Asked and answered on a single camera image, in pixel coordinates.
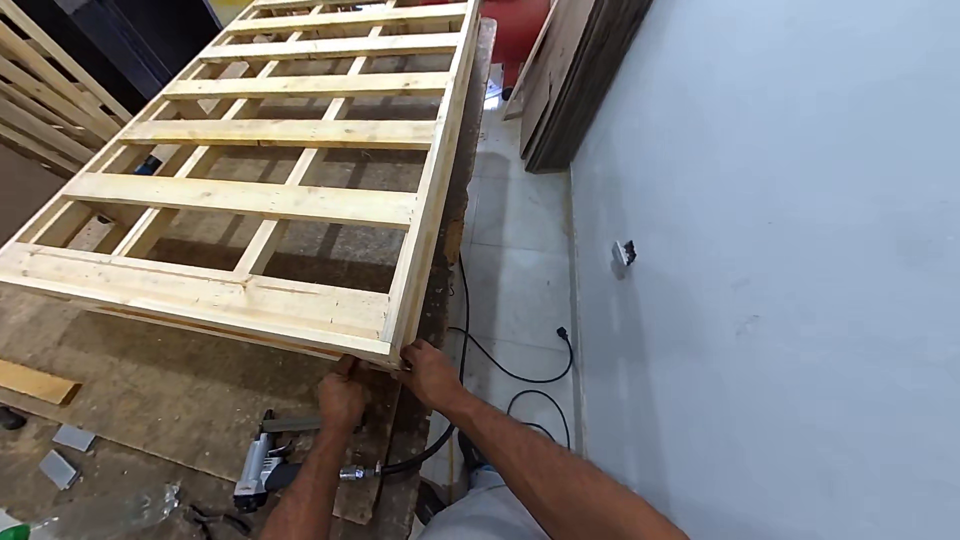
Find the wooden frame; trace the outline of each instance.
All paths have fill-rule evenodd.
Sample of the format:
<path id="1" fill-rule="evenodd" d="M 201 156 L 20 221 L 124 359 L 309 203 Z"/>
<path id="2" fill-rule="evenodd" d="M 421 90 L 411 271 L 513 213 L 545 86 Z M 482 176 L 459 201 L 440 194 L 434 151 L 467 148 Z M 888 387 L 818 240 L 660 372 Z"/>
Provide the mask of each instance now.
<path id="1" fill-rule="evenodd" d="M 0 12 L 0 142 L 70 178 L 132 116 L 12 0 Z"/>
<path id="2" fill-rule="evenodd" d="M 254 0 L 0 249 L 0 282 L 132 319 L 398 369 L 399 349 L 417 333 L 479 2 L 356 4 L 370 2 Z M 449 69 L 365 73 L 375 57 L 433 54 L 451 55 Z M 283 61 L 318 58 L 353 60 L 345 75 L 284 76 Z M 241 77 L 225 78 L 230 72 Z M 435 96 L 439 112 L 433 120 L 345 119 L 359 96 Z M 321 120 L 256 118 L 264 99 L 292 97 L 332 101 Z M 167 144 L 181 146 L 155 176 L 131 174 Z M 302 151 L 284 184 L 205 179 L 221 146 Z M 416 192 L 301 185 L 338 147 L 425 151 Z M 232 271 L 147 259 L 181 209 L 263 221 Z M 113 220 L 110 232 L 92 252 L 70 247 L 97 214 Z M 263 276 L 290 220 L 404 231 L 389 293 Z"/>

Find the wood scrap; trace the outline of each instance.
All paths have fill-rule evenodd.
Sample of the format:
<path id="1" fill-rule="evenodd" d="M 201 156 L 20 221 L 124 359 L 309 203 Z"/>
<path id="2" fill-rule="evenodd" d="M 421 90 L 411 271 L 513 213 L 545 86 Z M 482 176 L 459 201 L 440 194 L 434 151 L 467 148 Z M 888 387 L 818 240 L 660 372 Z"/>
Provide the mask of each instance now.
<path id="1" fill-rule="evenodd" d="M 0 360 L 0 386 L 53 405 L 67 405 L 80 390 L 80 383 Z"/>
<path id="2" fill-rule="evenodd" d="M 539 65 L 532 67 L 521 124 L 529 172 L 566 169 L 653 0 L 560 0 Z"/>
<path id="3" fill-rule="evenodd" d="M 523 69 L 520 70 L 520 76 L 516 79 L 516 85 L 514 85 L 514 93 L 510 96 L 510 101 L 507 102 L 507 107 L 503 111 L 504 120 L 513 120 L 523 114 L 523 90 L 525 89 L 523 82 L 527 79 L 530 66 L 534 64 L 537 56 L 540 54 L 543 38 L 546 37 L 547 31 L 550 30 L 550 21 L 553 20 L 553 14 L 557 12 L 557 4 L 561 1 L 562 0 L 554 0 L 553 3 L 550 4 L 550 12 L 546 15 L 543 26 L 540 27 L 540 33 L 537 35 L 537 40 L 534 41 L 534 48 L 530 50 L 530 56 L 528 56 L 527 61 L 523 63 Z"/>

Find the white floor tile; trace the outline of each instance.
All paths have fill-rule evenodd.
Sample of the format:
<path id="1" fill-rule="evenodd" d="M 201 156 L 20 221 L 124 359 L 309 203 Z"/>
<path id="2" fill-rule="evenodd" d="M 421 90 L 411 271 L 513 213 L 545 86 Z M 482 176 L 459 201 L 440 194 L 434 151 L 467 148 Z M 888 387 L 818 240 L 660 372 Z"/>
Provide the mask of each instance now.
<path id="1" fill-rule="evenodd" d="M 417 540 L 421 534 L 423 534 L 423 524 L 419 519 L 414 518 L 414 525 L 410 529 L 410 536 L 407 537 L 407 540 Z"/>
<path id="2" fill-rule="evenodd" d="M 520 119 L 504 122 L 503 110 L 487 110 L 480 125 L 474 169 L 484 178 L 521 178 L 529 173 L 520 158 Z"/>
<path id="3" fill-rule="evenodd" d="M 480 193 L 483 190 L 483 178 L 476 176 L 467 184 L 467 212 L 464 215 L 464 245 L 473 241 L 473 231 L 476 223 L 477 205 L 480 203 Z"/>
<path id="4" fill-rule="evenodd" d="M 569 251 L 566 174 L 485 178 L 479 188 L 473 243 L 557 254 Z"/>
<path id="5" fill-rule="evenodd" d="M 471 333 L 566 351 L 570 330 L 566 254 L 473 244 L 467 260 Z"/>
<path id="6" fill-rule="evenodd" d="M 569 363 L 568 351 L 520 345 L 509 341 L 478 337 L 477 341 L 497 362 L 515 375 L 533 380 L 553 379 L 564 372 Z M 476 347 L 468 349 L 467 374 L 464 384 L 475 396 L 506 412 L 510 400 L 527 389 L 540 390 L 563 410 L 573 430 L 573 374 L 548 384 L 516 380 L 503 373 Z M 511 415 L 522 422 L 535 422 L 547 428 L 560 444 L 566 445 L 564 422 L 557 408 L 541 395 L 520 396 Z"/>

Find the wooden crossbar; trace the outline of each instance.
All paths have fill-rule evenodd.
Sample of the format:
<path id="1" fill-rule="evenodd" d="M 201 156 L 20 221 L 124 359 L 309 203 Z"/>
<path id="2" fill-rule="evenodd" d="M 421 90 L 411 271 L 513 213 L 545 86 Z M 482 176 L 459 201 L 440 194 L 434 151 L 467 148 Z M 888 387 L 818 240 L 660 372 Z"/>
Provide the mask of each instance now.
<path id="1" fill-rule="evenodd" d="M 350 4 L 379 4 L 378 0 L 256 0 L 251 7 L 258 10 L 291 10 L 295 8 L 313 8 L 321 4 L 326 6 L 344 6 Z"/>
<path id="2" fill-rule="evenodd" d="M 240 43 L 207 47 L 201 61 L 322 60 L 356 56 L 391 56 L 452 53 L 456 34 L 412 34 L 408 36 L 341 37 L 286 43 Z"/>
<path id="3" fill-rule="evenodd" d="M 427 120 L 155 120 L 130 126 L 131 144 L 429 150 Z"/>
<path id="4" fill-rule="evenodd" d="M 225 98 L 311 98 L 360 96 L 442 96 L 450 74 L 372 73 L 176 81 L 164 90 L 173 100 Z"/>
<path id="5" fill-rule="evenodd" d="M 170 313 L 293 341 L 389 353 L 378 339 L 387 295 L 138 258 L 9 245 L 0 278 L 110 307 Z"/>
<path id="6" fill-rule="evenodd" d="M 227 26 L 227 33 L 232 36 L 242 36 L 277 32 L 309 32 L 330 27 L 351 28 L 421 22 L 460 22 L 464 20 L 466 14 L 467 4 L 439 4 L 392 10 L 292 15 L 234 21 Z"/>
<path id="7" fill-rule="evenodd" d="M 416 194 L 397 191 L 100 173 L 79 175 L 63 195 L 79 201 L 403 230 L 410 227 L 417 201 Z"/>

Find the wooden slat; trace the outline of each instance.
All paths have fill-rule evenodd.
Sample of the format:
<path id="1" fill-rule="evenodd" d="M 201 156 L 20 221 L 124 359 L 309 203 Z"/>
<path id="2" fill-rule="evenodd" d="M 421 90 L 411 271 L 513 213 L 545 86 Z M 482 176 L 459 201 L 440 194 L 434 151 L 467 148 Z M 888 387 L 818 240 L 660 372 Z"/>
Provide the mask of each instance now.
<path id="1" fill-rule="evenodd" d="M 29 111 L 37 118 L 44 118 L 54 126 L 60 126 L 63 130 L 75 137 L 84 136 L 84 132 L 74 126 L 72 123 L 54 114 L 51 110 L 43 107 L 41 104 L 25 96 L 23 92 L 7 83 L 0 82 L 0 91 L 7 94 L 10 99 L 24 110 Z"/>
<path id="2" fill-rule="evenodd" d="M 391 10 L 396 6 L 396 0 L 387 0 L 386 9 Z M 382 26 L 371 28 L 369 37 L 378 37 L 383 32 Z M 368 57 L 357 57 L 353 59 L 348 76 L 358 76 L 370 65 Z M 330 106 L 324 111 L 323 120 L 340 120 L 347 116 L 350 106 L 353 104 L 352 97 L 340 97 L 330 102 Z M 290 175 L 287 177 L 286 185 L 300 185 L 307 172 L 310 171 L 314 163 L 326 159 L 326 149 L 305 148 L 300 153 L 300 158 L 294 166 Z M 287 232 L 289 221 L 276 219 L 265 219 L 260 223 L 256 233 L 253 235 L 243 256 L 237 262 L 236 272 L 244 274 L 261 274 L 270 262 L 276 247 Z"/>
<path id="3" fill-rule="evenodd" d="M 310 10 L 310 13 L 316 14 L 322 9 L 322 6 L 318 6 Z M 247 6 L 243 12 L 237 15 L 237 20 L 256 18 L 258 14 L 259 10 L 256 10 L 252 5 L 250 5 Z M 287 40 L 297 41 L 302 36 L 302 32 L 294 32 L 292 35 L 290 35 L 290 37 L 287 38 Z M 234 37 L 228 36 L 226 31 L 224 31 L 213 41 L 212 44 L 226 45 L 230 44 L 233 40 Z M 184 72 L 185 76 L 182 77 L 183 80 L 200 78 L 202 74 L 208 70 L 208 66 L 204 66 L 203 63 L 198 60 L 194 60 L 191 62 L 191 64 L 196 64 L 196 66 Z M 270 77 L 278 68 L 279 62 L 267 62 L 267 64 L 260 69 L 260 72 L 256 74 L 256 78 L 265 79 Z M 252 70 L 252 64 L 248 64 L 248 70 Z M 176 102 L 167 101 L 165 103 L 174 104 Z M 226 111 L 223 112 L 224 120 L 247 118 L 254 115 L 259 106 L 260 100 L 244 98 L 232 101 L 229 99 L 223 99 L 220 100 L 210 111 L 210 117 L 216 118 L 220 114 L 220 109 L 226 109 Z M 180 148 L 174 155 L 174 158 L 171 160 L 171 162 L 164 165 L 160 171 L 158 171 L 158 173 L 163 173 L 166 175 L 168 169 L 171 169 L 173 165 L 176 165 L 178 162 L 182 161 L 180 168 L 177 169 L 176 173 L 174 174 L 175 177 L 187 178 L 190 176 L 205 175 L 206 172 L 209 171 L 209 169 L 217 161 L 219 150 L 211 148 L 210 146 L 199 146 L 190 152 L 189 148 L 191 148 L 191 146 Z M 160 239 L 161 236 L 163 236 L 163 232 L 166 230 L 166 228 L 169 227 L 173 220 L 177 217 L 177 213 L 178 211 L 176 209 L 162 209 L 157 207 L 147 209 L 147 211 L 140 216 L 140 219 L 136 222 L 134 227 L 130 229 L 130 232 L 126 237 L 124 237 L 123 241 L 121 241 L 116 247 L 116 249 L 113 251 L 113 254 L 121 257 L 146 257 L 154 244 Z"/>
<path id="4" fill-rule="evenodd" d="M 334 12 L 319 15 L 293 15 L 234 21 L 227 33 L 235 36 L 272 34 L 279 32 L 309 32 L 329 27 L 412 24 L 421 22 L 459 22 L 467 13 L 467 4 L 438 4 L 395 8 L 392 10 L 364 10 L 361 12 Z"/>
<path id="5" fill-rule="evenodd" d="M 29 238 L 26 238 L 26 241 L 44 246 L 66 246 L 92 217 L 93 209 L 87 205 L 67 202 L 60 205 L 53 218 Z"/>
<path id="6" fill-rule="evenodd" d="M 0 386 L 54 405 L 66 405 L 80 383 L 0 360 Z"/>
<path id="7" fill-rule="evenodd" d="M 35 97 L 40 103 L 46 105 L 58 114 L 62 114 L 64 118 L 71 120 L 78 126 L 87 128 L 102 140 L 109 140 L 113 136 L 110 130 L 107 130 L 95 122 L 89 114 L 63 99 L 62 96 L 50 89 L 49 86 L 34 79 L 29 73 L 3 57 L 0 57 L 0 75 L 19 86 L 24 92 Z"/>
<path id="8" fill-rule="evenodd" d="M 414 193 L 84 173 L 65 197 L 172 209 L 226 211 L 273 219 L 300 219 L 407 229 Z"/>
<path id="9" fill-rule="evenodd" d="M 452 53 L 459 35 L 411 34 L 406 36 L 342 37 L 286 43 L 241 43 L 207 47 L 201 61 L 322 60 L 356 56 L 392 56 Z"/>
<path id="10" fill-rule="evenodd" d="M 0 252 L 0 282 L 374 360 L 389 356 L 378 339 L 388 303 L 382 293 L 20 243 Z"/>
<path id="11" fill-rule="evenodd" d="M 0 43 L 13 51 L 18 59 L 22 61 L 31 71 L 50 87 L 56 90 L 60 95 L 73 102 L 77 107 L 86 112 L 90 118 L 107 134 L 107 138 L 120 131 L 120 126 L 113 121 L 105 112 L 100 110 L 99 103 L 89 99 L 80 92 L 73 83 L 60 73 L 56 67 L 45 60 L 37 51 L 33 49 L 26 41 L 20 38 L 9 26 L 0 22 Z"/>
<path id="12" fill-rule="evenodd" d="M 479 3 L 480 0 L 469 0 L 468 12 L 474 13 L 474 16 L 471 20 L 464 21 L 460 31 L 460 45 L 450 65 L 455 79 L 447 88 L 441 104 L 434 143 L 420 176 L 417 219 L 403 238 L 394 280 L 390 286 L 392 301 L 383 339 L 393 343 L 395 352 L 417 337 L 423 295 L 437 247 L 437 231 L 444 211 L 467 98 L 467 82 L 476 50 L 477 27 L 480 23 L 477 13 Z"/>
<path id="13" fill-rule="evenodd" d="M 247 6 L 238 15 L 238 17 L 243 18 L 249 16 L 252 12 L 257 12 L 257 10 L 253 6 Z M 213 42 L 222 43 L 227 38 L 229 37 L 224 33 L 221 33 L 213 40 Z M 175 79 L 179 80 L 182 78 L 209 76 L 211 72 L 216 72 L 215 68 L 217 67 L 220 66 L 211 66 L 204 64 L 203 62 L 193 60 L 186 65 L 183 70 L 180 71 Z M 173 103 L 164 99 L 162 94 L 159 93 L 147 104 L 146 107 L 141 109 L 140 112 L 136 114 L 133 119 L 133 123 L 151 119 L 173 118 L 176 113 L 177 110 Z M 81 172 L 132 172 L 137 165 L 142 163 L 143 160 L 150 155 L 150 151 L 152 149 L 153 146 L 142 147 L 128 145 L 121 141 L 118 135 L 115 136 L 106 146 L 104 146 L 100 152 L 94 156 L 93 160 L 88 161 L 87 164 L 81 168 Z M 51 220 L 54 219 L 55 216 L 59 215 L 59 212 L 64 206 L 82 205 L 76 201 L 64 199 L 58 192 L 57 195 L 51 197 L 47 204 L 44 205 L 36 214 L 34 214 L 34 217 L 25 223 L 19 229 L 19 231 L 17 231 L 17 233 L 10 241 L 8 241 L 6 245 L 0 248 L 0 253 L 10 249 L 14 242 L 30 242 L 31 238 L 35 237 L 38 231 L 41 231 L 50 225 Z"/>
<path id="14" fill-rule="evenodd" d="M 104 103 L 110 110 L 113 111 L 121 120 L 124 122 L 129 122 L 133 119 L 133 116 L 130 112 L 120 105 L 120 102 L 117 101 L 105 88 L 100 86 L 100 83 L 97 82 L 85 69 L 83 69 L 73 57 L 67 54 L 62 47 L 57 45 L 46 32 L 43 32 L 34 21 L 26 13 L 20 10 L 12 0 L 0 0 L 0 11 L 2 11 L 7 17 L 13 21 L 13 24 L 20 27 L 28 36 L 32 37 L 35 42 L 42 47 L 45 51 L 50 53 L 50 56 L 56 60 L 64 69 L 67 70 L 70 75 L 80 81 L 86 89 L 90 90 L 94 96 L 97 97 L 101 102 Z"/>
<path id="15" fill-rule="evenodd" d="M 31 154 L 37 156 L 41 161 L 49 165 L 56 166 L 58 169 L 62 169 L 62 171 L 58 171 L 58 174 L 61 176 L 69 178 L 70 174 L 76 173 L 78 170 L 80 170 L 80 166 L 78 164 L 71 162 L 67 158 L 62 158 L 52 150 L 47 150 L 40 145 L 40 143 L 34 141 L 28 136 L 19 134 L 7 126 L 0 125 L 0 138 L 5 138 L 17 146 L 25 148 Z"/>
<path id="16" fill-rule="evenodd" d="M 311 98 L 350 96 L 441 96 L 450 74 L 372 73 L 266 79 L 177 81 L 167 86 L 167 99 Z"/>
<path id="17" fill-rule="evenodd" d="M 93 158 L 92 150 L 5 99 L 0 99 L 0 118 L 80 163 Z"/>
<path id="18" fill-rule="evenodd" d="M 131 126 L 121 139 L 133 144 L 428 150 L 434 126 L 427 120 L 157 120 Z"/>
<path id="19" fill-rule="evenodd" d="M 328 6 L 376 4 L 377 0 L 256 0 L 251 6 L 258 10 L 289 10 L 292 8 L 313 8 L 322 3 Z"/>

